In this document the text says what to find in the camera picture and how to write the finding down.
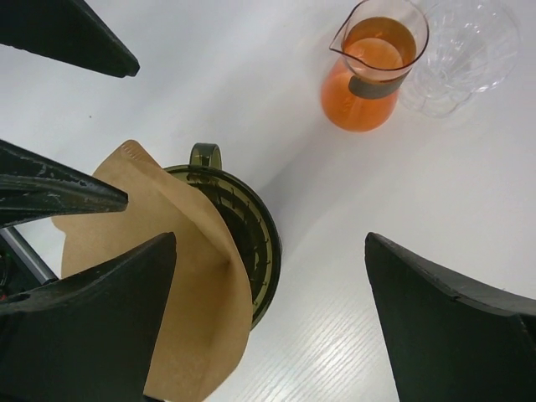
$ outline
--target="glass carafe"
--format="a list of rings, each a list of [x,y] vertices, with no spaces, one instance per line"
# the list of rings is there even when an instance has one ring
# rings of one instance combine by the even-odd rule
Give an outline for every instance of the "glass carafe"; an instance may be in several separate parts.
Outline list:
[[[508,77],[518,58],[518,23],[498,0],[438,2],[426,17],[430,44],[400,101],[427,116],[446,117]]]
[[[340,57],[322,85],[327,118],[348,131],[381,126],[428,37],[424,14],[408,0],[358,4],[329,48]]]

